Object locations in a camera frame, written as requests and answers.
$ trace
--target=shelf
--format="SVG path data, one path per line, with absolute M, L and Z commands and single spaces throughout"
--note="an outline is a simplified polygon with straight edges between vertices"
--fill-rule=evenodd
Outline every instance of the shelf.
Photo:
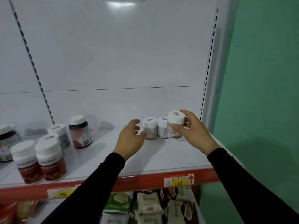
M 66 175 L 58 182 L 26 185 L 15 168 L 0 182 L 0 203 L 46 200 L 47 190 L 81 184 L 110 154 L 121 129 L 93 132 L 94 142 L 84 149 L 65 150 Z M 193 148 L 184 137 L 145 141 L 119 174 L 113 192 L 163 188 L 164 178 L 194 174 L 193 184 L 219 181 L 206 156 Z
M 196 205 L 196 211 L 198 216 L 198 221 L 200 224 L 205 224 L 205 221 L 202 217 L 200 209 L 197 205 L 196 199 L 192 190 L 189 188 L 187 189 L 187 196 L 191 199 L 193 203 Z M 26 221 L 27 224 L 38 224 L 41 223 L 58 205 L 62 202 L 62 200 L 55 200 L 49 203 L 38 203 L 33 215 L 29 220 Z

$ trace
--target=person's right hand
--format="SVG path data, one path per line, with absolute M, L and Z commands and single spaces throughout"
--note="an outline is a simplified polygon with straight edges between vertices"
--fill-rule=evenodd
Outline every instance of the person's right hand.
M 185 118 L 186 129 L 178 124 L 171 124 L 171 127 L 182 134 L 190 145 L 199 149 L 205 155 L 209 155 L 212 151 L 220 146 L 215 142 L 205 125 L 196 117 L 193 112 L 180 110 L 187 117 Z

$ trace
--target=white back panel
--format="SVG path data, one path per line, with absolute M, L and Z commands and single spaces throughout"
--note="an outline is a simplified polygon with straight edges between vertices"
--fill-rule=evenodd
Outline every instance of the white back panel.
M 45 134 L 52 125 L 41 92 L 0 94 L 0 124 L 14 124 L 21 135 Z
M 8 0 L 0 0 L 0 93 L 39 92 Z
M 55 123 L 83 114 L 93 130 L 123 128 L 131 119 L 188 109 L 198 116 L 203 86 L 46 92 Z
M 13 0 L 45 91 L 202 86 L 215 15 L 200 0 Z

